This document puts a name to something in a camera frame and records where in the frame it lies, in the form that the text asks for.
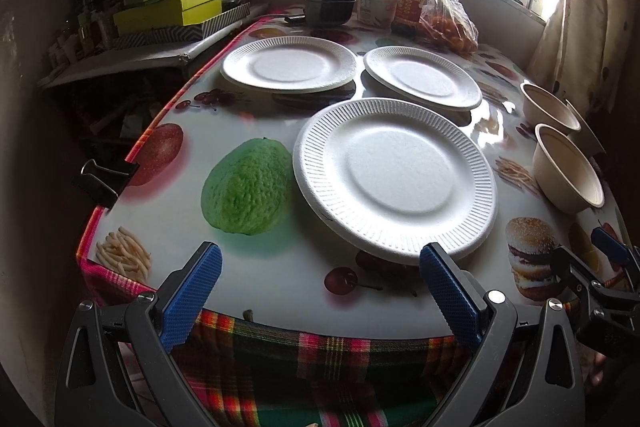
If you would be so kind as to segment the beige paper bowl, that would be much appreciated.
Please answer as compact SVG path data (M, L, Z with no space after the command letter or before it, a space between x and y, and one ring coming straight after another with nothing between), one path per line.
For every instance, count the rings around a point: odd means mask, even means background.
M582 130L574 113L553 94L530 82L520 86L523 95L523 112L526 121L532 126L548 124L563 134Z
M537 124L535 136L533 175L551 204L567 215L602 208L602 184L582 151L548 124Z

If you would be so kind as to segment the lower lime green box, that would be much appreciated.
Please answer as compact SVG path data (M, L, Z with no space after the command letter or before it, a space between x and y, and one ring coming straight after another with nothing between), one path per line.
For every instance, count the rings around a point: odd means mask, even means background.
M197 25L222 13L222 0L162 0L115 13L121 35L165 28Z

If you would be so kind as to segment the grey side shelf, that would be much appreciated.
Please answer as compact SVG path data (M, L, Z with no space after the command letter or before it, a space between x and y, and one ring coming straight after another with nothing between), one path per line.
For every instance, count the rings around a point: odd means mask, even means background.
M245 3L239 6L239 10L243 17L232 17L228 25L221 26L210 36L198 42L159 43L124 50L109 50L70 65L55 77L43 77L37 82L37 88L49 89L77 80L116 74L116 72L189 65L215 43L265 14L268 11L268 4Z

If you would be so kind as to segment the red label sauce jar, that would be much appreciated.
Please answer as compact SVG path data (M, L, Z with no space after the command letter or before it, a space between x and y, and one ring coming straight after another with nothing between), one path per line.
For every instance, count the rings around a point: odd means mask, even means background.
M392 31L406 37L415 37L420 27L422 6L426 0L397 0Z

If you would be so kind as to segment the white foam plate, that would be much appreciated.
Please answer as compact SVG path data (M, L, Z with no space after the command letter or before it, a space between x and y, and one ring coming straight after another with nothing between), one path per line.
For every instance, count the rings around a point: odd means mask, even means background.
M356 55L341 44L308 36L280 36L244 44L229 53L221 74L229 81L269 92L329 91L352 81Z
M454 62L410 46L381 46L363 57L367 73L387 89L438 109L466 112L480 106L482 91Z
M390 262L416 265L428 243L469 256L497 217L495 177L478 146L449 119L393 98L320 110L297 135L293 169L332 231Z

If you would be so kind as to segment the black binder clip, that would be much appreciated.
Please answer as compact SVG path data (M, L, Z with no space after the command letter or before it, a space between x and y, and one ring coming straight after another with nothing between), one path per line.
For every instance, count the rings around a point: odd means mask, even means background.
M80 169L80 183L97 206L112 209L138 170L135 162L103 166L91 158Z

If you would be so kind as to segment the cream patterned curtain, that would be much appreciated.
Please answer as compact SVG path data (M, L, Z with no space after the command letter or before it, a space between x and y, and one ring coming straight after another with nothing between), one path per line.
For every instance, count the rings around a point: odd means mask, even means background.
M613 109L639 0L559 0L527 76L582 116Z

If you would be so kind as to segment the plaid cloth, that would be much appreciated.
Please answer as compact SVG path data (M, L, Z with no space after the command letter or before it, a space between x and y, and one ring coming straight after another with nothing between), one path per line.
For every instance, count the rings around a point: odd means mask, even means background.
M171 355L221 426L420 426L465 362L451 336L322 336L214 311Z

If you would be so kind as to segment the white instant noodle cup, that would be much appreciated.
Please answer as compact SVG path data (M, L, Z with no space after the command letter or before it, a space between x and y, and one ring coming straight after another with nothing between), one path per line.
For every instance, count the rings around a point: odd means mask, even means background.
M356 0L359 23L388 29L395 18L398 0Z

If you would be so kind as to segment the black white patterned box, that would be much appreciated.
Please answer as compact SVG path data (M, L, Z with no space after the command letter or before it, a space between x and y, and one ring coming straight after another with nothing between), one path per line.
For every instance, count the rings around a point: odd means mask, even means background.
M250 15L250 2L239 4L203 23L188 26L153 28L123 35L113 41L115 50L140 48L153 44L200 42Z

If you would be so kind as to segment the plastic bag of oranges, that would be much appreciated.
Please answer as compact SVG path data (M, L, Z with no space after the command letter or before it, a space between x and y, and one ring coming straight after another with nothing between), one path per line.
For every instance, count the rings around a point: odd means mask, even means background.
M478 48L478 31L460 0L426 0L416 37L457 54Z

